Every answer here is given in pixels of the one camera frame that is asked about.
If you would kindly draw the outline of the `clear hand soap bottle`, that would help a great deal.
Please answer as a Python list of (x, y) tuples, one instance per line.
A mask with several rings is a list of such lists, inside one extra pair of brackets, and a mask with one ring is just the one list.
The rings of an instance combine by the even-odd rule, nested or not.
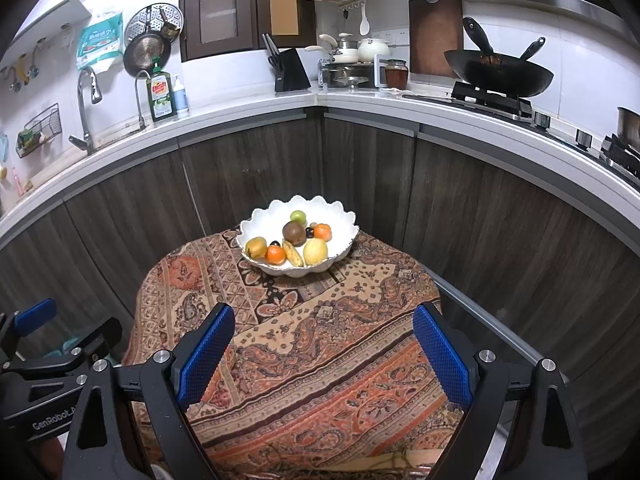
[(177, 115), (183, 117), (189, 114), (190, 110), (188, 97), (186, 96), (186, 86), (179, 75), (176, 75), (174, 78), (174, 97)]

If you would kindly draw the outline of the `white teapot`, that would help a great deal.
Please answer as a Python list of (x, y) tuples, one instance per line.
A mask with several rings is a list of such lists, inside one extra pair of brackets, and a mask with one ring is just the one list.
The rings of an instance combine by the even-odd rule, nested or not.
[(358, 44), (360, 62), (372, 63), (377, 55), (389, 56), (390, 46), (380, 38), (362, 38)]

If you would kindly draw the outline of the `black wok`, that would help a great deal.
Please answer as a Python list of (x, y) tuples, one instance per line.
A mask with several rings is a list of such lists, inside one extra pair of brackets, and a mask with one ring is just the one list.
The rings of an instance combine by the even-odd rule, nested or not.
[(553, 73), (530, 62), (546, 44), (546, 38), (533, 41), (520, 56), (511, 56), (491, 47), (486, 32), (474, 18), (465, 16), (462, 25), (477, 50), (449, 50), (444, 55), (454, 73), (468, 84), (512, 98), (538, 96), (550, 86)]

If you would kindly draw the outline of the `glass jar red contents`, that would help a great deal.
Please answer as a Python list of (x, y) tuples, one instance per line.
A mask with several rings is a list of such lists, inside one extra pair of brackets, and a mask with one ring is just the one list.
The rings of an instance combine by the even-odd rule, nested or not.
[(391, 58), (384, 62), (385, 83), (387, 88), (406, 90), (409, 79), (409, 67), (405, 60)]

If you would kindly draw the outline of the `white countertop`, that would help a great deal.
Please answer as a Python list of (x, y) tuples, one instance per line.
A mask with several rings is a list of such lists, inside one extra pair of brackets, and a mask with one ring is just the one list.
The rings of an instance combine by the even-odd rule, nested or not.
[(227, 134), (303, 120), (317, 110), (334, 119), (386, 129), (487, 162), (569, 204), (632, 252), (639, 250), (638, 188), (600, 159), (495, 116), (435, 101), (362, 91), (254, 94), (109, 140), (95, 153), (76, 157), (4, 214), (1, 243), (9, 244), (64, 200), (142, 162)]

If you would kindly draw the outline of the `teal plastic bag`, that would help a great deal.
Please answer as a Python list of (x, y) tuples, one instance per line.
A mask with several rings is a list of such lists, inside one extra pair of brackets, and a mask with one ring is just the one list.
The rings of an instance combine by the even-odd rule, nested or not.
[(62, 343), (61, 347), (49, 351), (44, 356), (46, 358), (53, 358), (54, 356), (66, 356), (66, 354), (69, 354), (73, 350), (73, 348), (78, 346), (79, 341), (79, 337), (66, 340)]

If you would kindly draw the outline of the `yellow pear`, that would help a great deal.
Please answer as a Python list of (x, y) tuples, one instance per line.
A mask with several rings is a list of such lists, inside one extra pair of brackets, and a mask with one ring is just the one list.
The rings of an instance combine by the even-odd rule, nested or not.
[(251, 238), (244, 247), (245, 255), (247, 255), (247, 257), (252, 260), (260, 260), (265, 258), (267, 250), (267, 242), (261, 236)]

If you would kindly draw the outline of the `steel pot on counter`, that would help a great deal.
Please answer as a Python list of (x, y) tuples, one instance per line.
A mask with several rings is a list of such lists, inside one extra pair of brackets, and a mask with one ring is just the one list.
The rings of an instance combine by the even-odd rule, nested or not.
[(374, 88), (372, 63), (329, 63), (321, 65), (318, 81), (324, 88)]

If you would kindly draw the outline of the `black knife block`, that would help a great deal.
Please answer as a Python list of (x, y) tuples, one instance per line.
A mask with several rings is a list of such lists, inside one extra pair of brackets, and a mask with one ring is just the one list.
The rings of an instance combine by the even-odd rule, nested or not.
[(262, 41), (267, 49), (268, 62), (276, 76), (275, 92), (302, 91), (311, 87), (302, 60), (295, 48), (280, 51), (268, 32), (262, 34)]

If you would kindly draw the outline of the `gas stove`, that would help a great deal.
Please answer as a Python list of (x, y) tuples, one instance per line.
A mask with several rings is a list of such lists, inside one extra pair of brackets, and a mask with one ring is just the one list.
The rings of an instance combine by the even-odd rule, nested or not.
[(444, 96), (430, 96), (412, 91), (404, 91), (401, 96), (413, 101), (469, 110), (537, 133), (585, 155), (609, 172), (617, 174), (634, 188), (639, 188), (639, 157), (636, 152), (624, 148), (622, 141), (615, 134), (598, 141), (590, 132), (536, 110), (527, 100), (480, 90), (461, 81), (456, 81), (454, 88)]

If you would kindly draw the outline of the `yellow banana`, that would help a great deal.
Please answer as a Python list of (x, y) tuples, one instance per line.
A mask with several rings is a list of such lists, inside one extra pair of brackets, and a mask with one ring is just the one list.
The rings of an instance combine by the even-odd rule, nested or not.
[(303, 268), (305, 266), (304, 259), (288, 240), (282, 240), (281, 246), (285, 252), (288, 262), (292, 263), (296, 268)]

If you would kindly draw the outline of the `yellow lemon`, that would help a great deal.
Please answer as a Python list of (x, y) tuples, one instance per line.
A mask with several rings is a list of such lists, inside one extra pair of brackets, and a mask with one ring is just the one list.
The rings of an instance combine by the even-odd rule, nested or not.
[(310, 238), (303, 249), (304, 261), (307, 266), (316, 266), (328, 258), (328, 245), (322, 238)]

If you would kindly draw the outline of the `white scalloped bowl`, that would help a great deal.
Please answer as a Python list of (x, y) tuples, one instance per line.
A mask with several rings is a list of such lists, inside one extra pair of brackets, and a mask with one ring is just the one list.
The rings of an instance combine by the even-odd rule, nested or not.
[(295, 195), (254, 209), (235, 241), (242, 258), (265, 274), (302, 278), (346, 258), (358, 233), (356, 214), (338, 200)]

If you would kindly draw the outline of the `brown cutting board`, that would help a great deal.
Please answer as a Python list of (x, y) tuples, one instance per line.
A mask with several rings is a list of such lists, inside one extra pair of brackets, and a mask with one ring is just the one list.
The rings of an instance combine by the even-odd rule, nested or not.
[(445, 53), (463, 47), (461, 0), (410, 0), (410, 70), (413, 74), (456, 78)]

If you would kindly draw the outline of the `patterned paisley tablecloth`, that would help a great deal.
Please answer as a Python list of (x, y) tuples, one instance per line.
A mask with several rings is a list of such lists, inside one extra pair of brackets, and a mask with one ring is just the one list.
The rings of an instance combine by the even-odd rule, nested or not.
[(423, 479), (462, 417), (412, 331), (439, 293), (412, 257), (362, 233), (304, 278), (247, 263), (233, 231), (149, 270), (124, 363), (146, 361), (232, 307), (232, 341), (186, 416), (226, 479)]

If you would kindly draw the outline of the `hanging metal strainer pan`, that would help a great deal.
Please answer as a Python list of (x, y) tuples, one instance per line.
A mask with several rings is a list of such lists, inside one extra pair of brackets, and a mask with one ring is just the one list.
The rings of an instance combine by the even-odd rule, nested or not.
[(149, 74), (155, 66), (164, 68), (171, 46), (183, 28), (183, 14), (170, 3), (152, 3), (138, 11), (125, 27), (124, 66), (127, 74)]

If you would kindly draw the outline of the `small orange mandarin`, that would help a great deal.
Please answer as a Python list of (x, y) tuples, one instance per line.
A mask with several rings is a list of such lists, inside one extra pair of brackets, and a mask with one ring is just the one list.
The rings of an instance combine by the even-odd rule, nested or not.
[(314, 238), (328, 242), (332, 240), (332, 230), (328, 224), (318, 223), (314, 226)]

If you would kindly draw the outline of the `brown kiwi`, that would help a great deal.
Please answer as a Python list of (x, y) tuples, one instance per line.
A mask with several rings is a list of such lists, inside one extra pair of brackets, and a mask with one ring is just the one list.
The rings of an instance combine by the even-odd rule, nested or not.
[(282, 229), (282, 236), (294, 247), (303, 246), (306, 243), (306, 228), (298, 222), (289, 221)]

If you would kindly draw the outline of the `green dish soap bottle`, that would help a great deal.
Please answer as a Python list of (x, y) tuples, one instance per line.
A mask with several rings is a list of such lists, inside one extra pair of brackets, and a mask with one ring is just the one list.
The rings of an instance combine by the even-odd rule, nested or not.
[(151, 77), (146, 83), (148, 100), (153, 122), (177, 115), (174, 90), (172, 90), (170, 73), (160, 67), (160, 59), (154, 58)]

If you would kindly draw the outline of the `green apple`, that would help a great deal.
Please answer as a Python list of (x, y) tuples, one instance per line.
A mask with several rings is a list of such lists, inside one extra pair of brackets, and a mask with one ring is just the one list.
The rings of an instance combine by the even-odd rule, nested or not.
[(301, 210), (294, 210), (290, 215), (290, 220), (298, 222), (301, 226), (307, 225), (306, 214)]

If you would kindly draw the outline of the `dark wood cabinet door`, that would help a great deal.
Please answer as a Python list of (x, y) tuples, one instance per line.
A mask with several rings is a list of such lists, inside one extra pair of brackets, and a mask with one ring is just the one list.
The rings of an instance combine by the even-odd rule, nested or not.
[(308, 0), (179, 0), (184, 62), (265, 47), (268, 32), (279, 48), (316, 41), (316, 11)]

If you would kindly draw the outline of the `large orange mandarin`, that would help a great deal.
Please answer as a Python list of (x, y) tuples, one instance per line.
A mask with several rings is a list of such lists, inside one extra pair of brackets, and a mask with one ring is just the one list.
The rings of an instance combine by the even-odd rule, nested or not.
[(265, 254), (266, 261), (272, 266), (280, 266), (288, 260), (285, 250), (279, 245), (270, 245)]

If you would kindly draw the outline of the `white lidded pot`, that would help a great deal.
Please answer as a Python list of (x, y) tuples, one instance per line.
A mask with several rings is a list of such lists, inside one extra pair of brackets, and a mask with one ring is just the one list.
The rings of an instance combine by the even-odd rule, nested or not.
[(320, 34), (319, 40), (323, 44), (314, 44), (313, 46), (304, 47), (306, 52), (321, 52), (326, 54), (332, 63), (352, 64), (360, 61), (358, 51), (358, 41), (349, 32), (340, 32), (338, 38), (334, 38), (329, 34)]

